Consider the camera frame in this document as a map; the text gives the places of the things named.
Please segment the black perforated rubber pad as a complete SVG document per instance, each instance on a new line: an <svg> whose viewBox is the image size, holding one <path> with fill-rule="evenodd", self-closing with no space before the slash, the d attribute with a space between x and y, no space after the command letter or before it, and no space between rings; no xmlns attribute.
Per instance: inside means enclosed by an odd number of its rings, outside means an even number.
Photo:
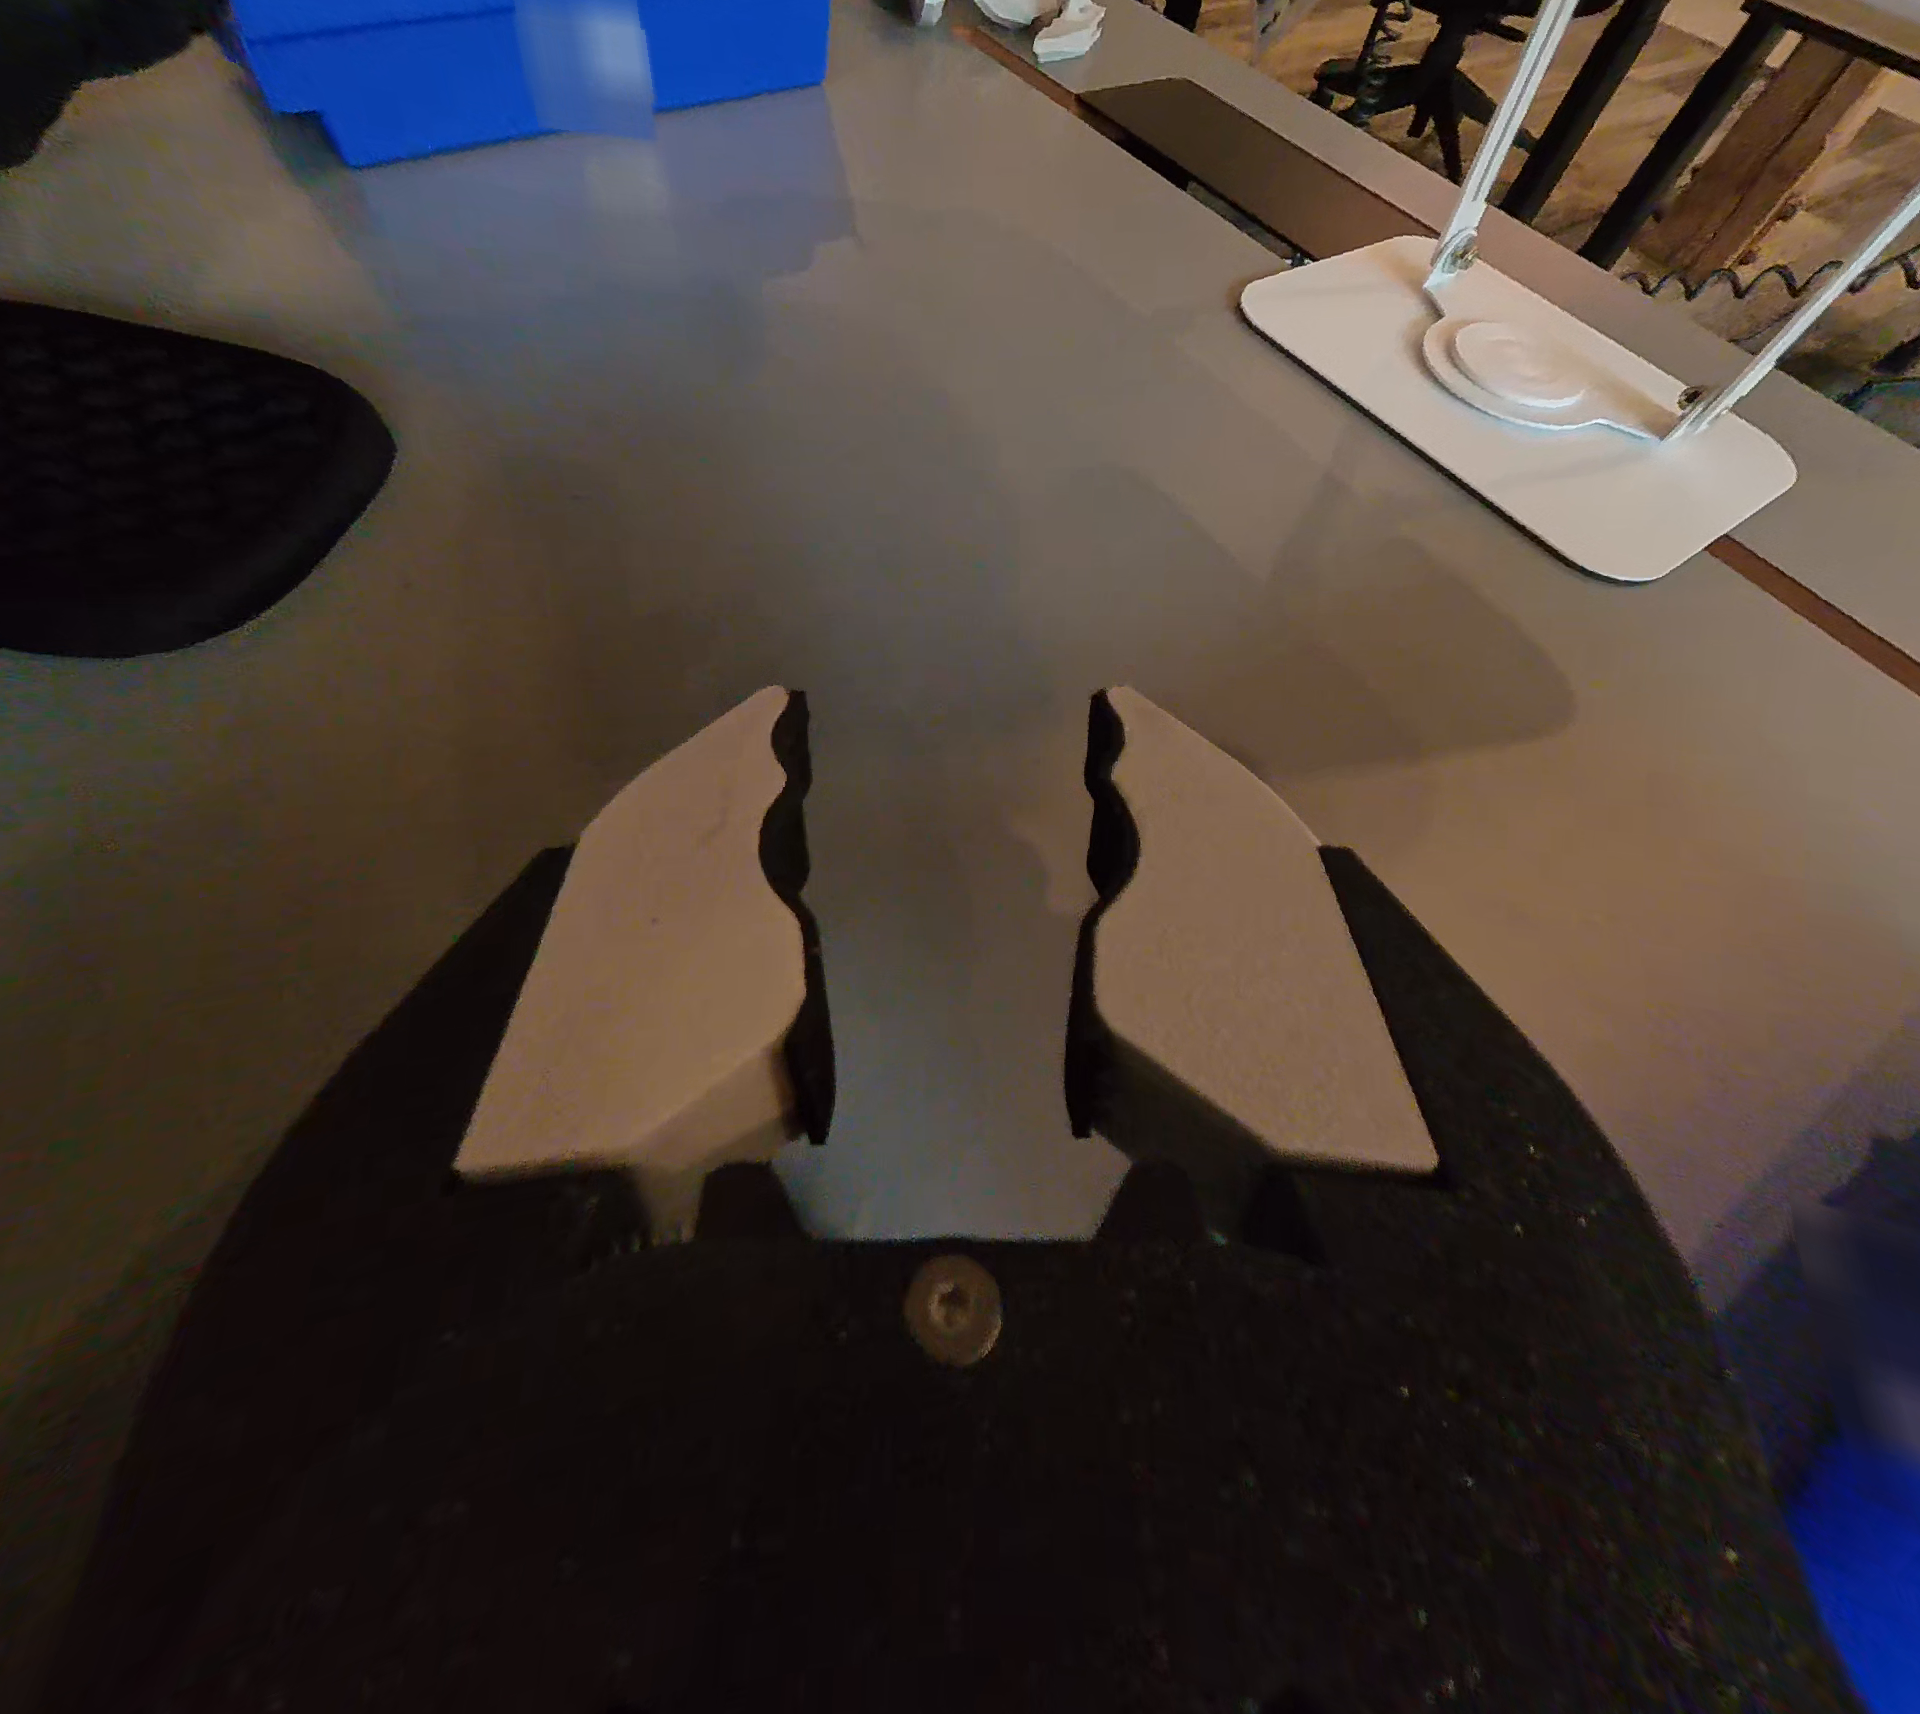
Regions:
<svg viewBox="0 0 1920 1714"><path fill-rule="evenodd" d="M126 659L223 637L316 573L396 440L325 370L2 303L2 646Z"/></svg>

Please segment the blue plastic object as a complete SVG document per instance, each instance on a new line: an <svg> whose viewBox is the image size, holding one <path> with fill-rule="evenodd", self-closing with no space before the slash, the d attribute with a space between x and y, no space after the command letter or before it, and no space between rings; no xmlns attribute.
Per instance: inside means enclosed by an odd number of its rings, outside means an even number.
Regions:
<svg viewBox="0 0 1920 1714"><path fill-rule="evenodd" d="M1837 1435L1789 1497L1789 1534L1824 1625L1872 1712L1919 1710L1919 1473Z"/></svg>

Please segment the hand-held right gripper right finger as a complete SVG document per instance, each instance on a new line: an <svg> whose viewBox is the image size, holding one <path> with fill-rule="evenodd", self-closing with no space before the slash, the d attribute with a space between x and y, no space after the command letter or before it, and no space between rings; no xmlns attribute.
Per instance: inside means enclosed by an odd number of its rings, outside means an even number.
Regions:
<svg viewBox="0 0 1920 1714"><path fill-rule="evenodd" d="M1082 774L1071 1132L1197 1181L1439 1173L1330 853L1284 795L1130 685L1093 694Z"/></svg>

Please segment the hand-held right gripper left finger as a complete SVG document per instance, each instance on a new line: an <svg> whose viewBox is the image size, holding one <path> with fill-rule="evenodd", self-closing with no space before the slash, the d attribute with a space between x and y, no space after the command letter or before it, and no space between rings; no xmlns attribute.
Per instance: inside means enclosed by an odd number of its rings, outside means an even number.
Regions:
<svg viewBox="0 0 1920 1714"><path fill-rule="evenodd" d="M698 1192L822 1146L838 1100L806 901L802 690L765 685L585 825L465 1127L469 1181L625 1173Z"/></svg>

